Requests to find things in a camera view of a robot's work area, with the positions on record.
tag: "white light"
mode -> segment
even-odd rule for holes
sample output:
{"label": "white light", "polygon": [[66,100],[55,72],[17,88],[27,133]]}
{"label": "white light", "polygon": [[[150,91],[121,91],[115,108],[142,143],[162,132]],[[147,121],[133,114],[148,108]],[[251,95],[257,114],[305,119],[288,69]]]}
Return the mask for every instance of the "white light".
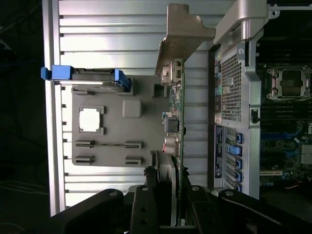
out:
{"label": "white light", "polygon": [[79,113],[79,126],[84,132],[96,132],[99,121],[99,112],[94,108],[84,108]]}

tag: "blue latch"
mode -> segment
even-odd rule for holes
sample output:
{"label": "blue latch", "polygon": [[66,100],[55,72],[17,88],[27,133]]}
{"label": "blue latch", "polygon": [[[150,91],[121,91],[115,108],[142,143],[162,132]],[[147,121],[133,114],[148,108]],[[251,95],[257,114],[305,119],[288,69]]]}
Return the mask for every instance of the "blue latch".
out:
{"label": "blue latch", "polygon": [[69,80],[72,79],[74,68],[72,66],[53,65],[52,66],[52,79]]}
{"label": "blue latch", "polygon": [[230,146],[228,148],[229,153],[237,155],[237,156],[241,156],[242,155],[242,149],[240,146]]}
{"label": "blue latch", "polygon": [[115,81],[130,90],[130,80],[126,78],[126,75],[123,73],[123,71],[115,69]]}
{"label": "blue latch", "polygon": [[52,78],[52,72],[46,67],[41,67],[41,79],[50,80]]}

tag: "circuit board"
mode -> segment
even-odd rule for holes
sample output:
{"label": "circuit board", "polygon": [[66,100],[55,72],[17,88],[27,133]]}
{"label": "circuit board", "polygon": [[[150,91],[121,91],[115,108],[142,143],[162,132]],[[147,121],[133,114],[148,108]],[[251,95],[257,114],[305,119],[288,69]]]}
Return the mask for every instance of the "circuit board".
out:
{"label": "circuit board", "polygon": [[[301,181],[312,175],[312,101],[310,98],[289,98],[300,96],[300,85],[305,83],[302,76],[301,83],[294,77],[285,78],[287,85],[279,86],[284,89],[280,94],[285,97],[272,100],[274,79],[270,71],[278,66],[260,64],[258,67],[262,81],[260,172],[280,172],[260,176],[261,187],[284,186],[288,181]],[[306,90],[309,97],[310,87]]]}
{"label": "circuit board", "polygon": [[[185,75],[184,61],[172,60],[170,67],[165,68],[162,77],[162,85],[168,85],[171,88],[170,109],[169,112],[162,113],[162,123],[165,128],[165,142],[163,152],[173,157],[173,162],[177,168],[176,188],[177,197],[182,192],[183,179],[183,155],[184,155],[184,95],[185,95]],[[178,224],[181,224],[181,213],[179,213]]]}

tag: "silver metal frame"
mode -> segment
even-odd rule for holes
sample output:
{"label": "silver metal frame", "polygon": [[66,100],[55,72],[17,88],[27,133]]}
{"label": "silver metal frame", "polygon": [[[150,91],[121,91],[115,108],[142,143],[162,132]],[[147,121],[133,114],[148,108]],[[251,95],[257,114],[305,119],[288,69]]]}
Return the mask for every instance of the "silver metal frame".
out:
{"label": "silver metal frame", "polygon": [[[269,20],[270,6],[266,0],[237,0],[221,22],[216,27],[214,44],[221,44],[221,63],[236,55],[243,68],[241,71],[241,106],[238,121],[218,119],[218,124],[242,133],[244,142],[242,146],[243,169],[242,192],[252,197],[259,198],[259,173],[260,173],[260,122],[252,123],[252,110],[258,111],[260,116],[261,81],[255,72],[256,43],[263,36],[263,27]],[[245,42],[249,41],[249,51],[245,51]],[[245,54],[248,53],[249,65],[245,66]],[[234,170],[225,161],[227,155],[223,150],[223,188],[233,188],[225,177],[233,176],[226,171]]]}
{"label": "silver metal frame", "polygon": [[237,0],[216,26],[214,44],[221,44],[239,26],[242,40],[253,38],[267,23],[268,8],[266,0]]}
{"label": "silver metal frame", "polygon": [[[189,4],[191,11],[201,15],[204,25],[210,28],[215,27],[233,4],[232,0],[181,2]],[[169,3],[170,0],[126,3],[118,0],[43,0],[45,66],[49,69],[53,64],[118,67],[127,75],[153,75],[156,50],[166,33],[164,25]],[[207,181],[206,50],[204,43],[186,64],[186,73],[192,79],[186,80],[188,135],[185,153],[189,157],[185,158],[185,164],[191,182],[202,186]],[[51,215],[103,189],[114,187],[125,192],[145,180],[142,168],[72,164],[71,87],[63,88],[46,83]]]}

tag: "cable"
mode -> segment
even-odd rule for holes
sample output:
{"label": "cable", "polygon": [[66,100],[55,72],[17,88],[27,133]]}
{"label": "cable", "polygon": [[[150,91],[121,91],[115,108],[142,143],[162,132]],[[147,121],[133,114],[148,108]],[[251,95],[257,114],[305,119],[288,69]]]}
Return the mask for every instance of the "cable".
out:
{"label": "cable", "polygon": [[7,187],[5,187],[5,186],[1,186],[1,185],[0,185],[0,189],[6,189],[6,190],[16,191],[16,192],[21,192],[21,193],[26,193],[26,194],[49,195],[48,193],[44,193],[44,192],[31,192],[31,191],[23,191],[23,190],[20,190],[20,189],[12,189],[12,188],[7,188]]}
{"label": "cable", "polygon": [[11,67],[11,66],[23,66],[25,64],[29,64],[29,63],[33,63],[33,62],[37,62],[37,59],[33,59],[33,60],[29,60],[29,61],[25,61],[25,62],[16,62],[16,63],[9,63],[9,64],[0,64],[0,68],[1,67]]}
{"label": "cable", "polygon": [[[26,19],[28,20],[28,21],[27,21],[28,29],[29,29],[29,31],[31,31],[30,34],[32,34],[32,33],[34,32],[34,30],[31,29],[31,24],[30,24],[30,22],[31,22],[31,21],[32,21],[32,22],[35,22],[35,23],[38,23],[38,22],[37,22],[34,18],[31,17],[31,14],[32,14],[33,12],[35,12],[35,10],[38,9],[39,6],[41,6],[41,3],[39,3],[39,4],[36,5],[34,8],[32,8],[29,12],[26,12],[26,14],[25,14],[23,17],[19,18],[16,22],[14,22],[14,23],[10,24],[9,26],[5,27],[4,29],[2,29],[2,30],[0,31],[0,34],[6,32],[7,30],[11,29],[11,28],[14,27],[14,26],[19,26],[19,32],[22,32],[22,31],[20,30],[20,27],[21,27],[21,24],[20,24],[20,23],[22,23],[22,22],[23,22],[24,20],[26,20]],[[25,8],[24,8],[23,6],[21,6],[21,9],[19,9],[19,10],[13,12],[13,13],[4,21],[4,23],[2,24],[2,26],[4,27],[5,24],[6,24],[6,22],[8,22],[9,19],[10,19],[12,16],[18,14],[20,11],[25,11]]]}
{"label": "cable", "polygon": [[15,223],[0,223],[0,225],[14,226],[14,227],[16,227],[16,228],[20,229],[21,231],[25,231],[25,229],[24,229],[24,228],[22,228],[21,226],[19,226],[19,225],[15,224]]}
{"label": "cable", "polygon": [[40,188],[45,188],[42,185],[37,185],[37,184],[30,184],[30,183],[24,183],[21,181],[17,181],[17,180],[5,180],[5,181],[0,181],[0,183],[17,183],[17,184],[24,184],[24,185],[30,185],[30,186],[35,186],[35,187],[40,187]]}

